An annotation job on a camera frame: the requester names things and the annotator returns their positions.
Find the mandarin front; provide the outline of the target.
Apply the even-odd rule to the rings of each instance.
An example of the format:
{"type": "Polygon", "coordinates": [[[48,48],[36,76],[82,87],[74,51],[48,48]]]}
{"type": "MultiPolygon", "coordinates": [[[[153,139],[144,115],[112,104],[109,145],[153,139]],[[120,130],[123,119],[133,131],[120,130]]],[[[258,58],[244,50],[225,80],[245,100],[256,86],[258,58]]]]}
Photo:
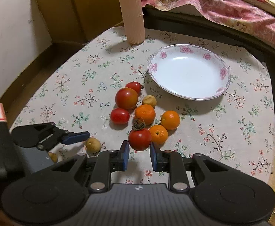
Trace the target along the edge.
{"type": "Polygon", "coordinates": [[[163,146],[168,139],[168,131],[162,125],[154,125],[149,128],[151,134],[152,142],[157,146],[163,146]]]}

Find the stemmed red tomato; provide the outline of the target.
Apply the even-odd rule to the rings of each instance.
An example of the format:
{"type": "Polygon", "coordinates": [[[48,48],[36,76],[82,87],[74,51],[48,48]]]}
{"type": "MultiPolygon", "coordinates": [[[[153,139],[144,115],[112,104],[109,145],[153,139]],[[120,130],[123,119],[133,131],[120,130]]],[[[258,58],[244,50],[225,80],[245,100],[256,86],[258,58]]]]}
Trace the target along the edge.
{"type": "Polygon", "coordinates": [[[150,146],[152,136],[142,118],[134,120],[132,130],[128,135],[128,141],[131,148],[138,152],[144,151],[150,146]]]}

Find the white floral plate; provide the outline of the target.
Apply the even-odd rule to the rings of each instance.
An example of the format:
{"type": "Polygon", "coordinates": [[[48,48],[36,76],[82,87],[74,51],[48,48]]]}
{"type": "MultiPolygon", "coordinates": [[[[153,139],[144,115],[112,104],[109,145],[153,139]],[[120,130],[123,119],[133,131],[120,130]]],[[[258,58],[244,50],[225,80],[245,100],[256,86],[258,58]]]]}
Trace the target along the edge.
{"type": "Polygon", "coordinates": [[[163,47],[148,60],[148,74],[164,91],[192,101],[208,101],[227,91],[230,71],[224,60],[191,44],[163,47]]]}

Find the brown longan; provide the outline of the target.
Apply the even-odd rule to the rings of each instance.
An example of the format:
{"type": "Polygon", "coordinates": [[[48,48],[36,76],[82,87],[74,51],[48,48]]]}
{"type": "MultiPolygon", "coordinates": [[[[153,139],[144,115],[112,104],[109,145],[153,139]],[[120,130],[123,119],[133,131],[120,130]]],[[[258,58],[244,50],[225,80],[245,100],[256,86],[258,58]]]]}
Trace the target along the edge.
{"type": "Polygon", "coordinates": [[[143,105],[150,105],[150,106],[152,106],[153,108],[155,108],[156,105],[157,105],[157,100],[156,100],[156,98],[155,98],[154,96],[152,96],[152,95],[147,95],[147,96],[145,96],[145,97],[143,98],[142,104],[143,104],[143,105]]]}
{"type": "Polygon", "coordinates": [[[48,155],[49,157],[51,158],[51,160],[54,162],[54,163],[57,163],[58,162],[58,157],[55,153],[52,153],[52,152],[48,152],[48,155]]]}
{"type": "Polygon", "coordinates": [[[101,143],[98,139],[90,137],[85,142],[85,148],[88,153],[97,153],[101,150],[101,143]]]}

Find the wooden cabinet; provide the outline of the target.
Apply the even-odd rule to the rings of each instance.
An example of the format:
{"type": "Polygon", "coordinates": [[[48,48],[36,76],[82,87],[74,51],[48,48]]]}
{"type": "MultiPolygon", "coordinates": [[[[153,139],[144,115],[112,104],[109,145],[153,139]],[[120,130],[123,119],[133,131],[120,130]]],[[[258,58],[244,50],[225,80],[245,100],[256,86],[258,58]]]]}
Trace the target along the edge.
{"type": "Polygon", "coordinates": [[[83,44],[122,21],[119,0],[36,0],[53,42],[83,44]]]}

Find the pink ribbed cylinder container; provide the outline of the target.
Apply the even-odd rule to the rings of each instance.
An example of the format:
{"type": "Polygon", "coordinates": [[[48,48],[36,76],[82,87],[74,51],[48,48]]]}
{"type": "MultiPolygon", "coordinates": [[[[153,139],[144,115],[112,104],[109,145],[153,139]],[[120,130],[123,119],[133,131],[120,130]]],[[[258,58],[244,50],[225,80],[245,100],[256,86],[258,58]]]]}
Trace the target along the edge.
{"type": "Polygon", "coordinates": [[[128,42],[143,43],[146,35],[141,0],[119,0],[119,4],[128,42]]]}

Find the large red tomato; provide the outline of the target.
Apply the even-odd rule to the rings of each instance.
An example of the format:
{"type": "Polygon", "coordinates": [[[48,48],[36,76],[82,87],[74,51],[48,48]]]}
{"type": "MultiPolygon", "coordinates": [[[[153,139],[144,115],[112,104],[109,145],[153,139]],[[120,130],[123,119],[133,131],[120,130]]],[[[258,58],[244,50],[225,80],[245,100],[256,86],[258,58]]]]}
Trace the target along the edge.
{"type": "Polygon", "coordinates": [[[119,108],[129,110],[136,107],[138,102],[137,92],[131,88],[122,88],[115,95],[115,103],[119,108]]]}

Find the small tomato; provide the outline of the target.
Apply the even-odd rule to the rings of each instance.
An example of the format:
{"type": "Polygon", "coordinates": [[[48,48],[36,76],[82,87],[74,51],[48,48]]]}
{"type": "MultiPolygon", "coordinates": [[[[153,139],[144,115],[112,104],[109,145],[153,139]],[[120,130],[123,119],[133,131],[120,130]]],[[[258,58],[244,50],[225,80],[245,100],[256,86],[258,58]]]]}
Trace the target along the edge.
{"type": "Polygon", "coordinates": [[[116,108],[110,113],[110,119],[114,124],[127,124],[130,119],[130,114],[125,109],[116,108]]]}
{"type": "Polygon", "coordinates": [[[125,87],[133,89],[137,94],[140,94],[142,90],[142,85],[139,82],[129,82],[125,87]]]}

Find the floral tablecloth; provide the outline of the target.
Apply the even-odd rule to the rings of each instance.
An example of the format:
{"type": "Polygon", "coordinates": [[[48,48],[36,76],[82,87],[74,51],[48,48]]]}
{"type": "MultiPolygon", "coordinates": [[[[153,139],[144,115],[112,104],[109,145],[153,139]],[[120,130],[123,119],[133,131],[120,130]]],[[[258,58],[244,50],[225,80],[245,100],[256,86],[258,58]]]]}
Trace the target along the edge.
{"type": "Polygon", "coordinates": [[[140,45],[126,41],[115,27],[85,45],[37,90],[13,123],[54,122],[71,132],[89,131],[91,141],[57,145],[62,161],[78,153],[117,150],[135,118],[150,124],[163,149],[185,158],[202,153],[267,182],[275,150],[275,117],[271,80],[264,63],[247,50],[210,40],[148,30],[140,45]],[[187,56],[192,45],[206,48],[203,61],[218,55],[221,76],[229,80],[224,94],[210,101],[188,101],[161,89],[148,75],[148,59],[178,44],[187,56]]]}

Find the large textured mandarin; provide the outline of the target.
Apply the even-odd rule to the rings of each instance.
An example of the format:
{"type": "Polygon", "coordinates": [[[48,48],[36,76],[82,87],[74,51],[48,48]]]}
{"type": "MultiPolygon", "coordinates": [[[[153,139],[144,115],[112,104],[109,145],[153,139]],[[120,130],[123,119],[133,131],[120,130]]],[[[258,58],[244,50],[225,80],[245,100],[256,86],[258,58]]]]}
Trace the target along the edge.
{"type": "Polygon", "coordinates": [[[156,117],[154,108],[148,104],[140,105],[139,107],[137,107],[135,109],[134,115],[136,119],[141,118],[146,125],[152,124],[156,117]]]}

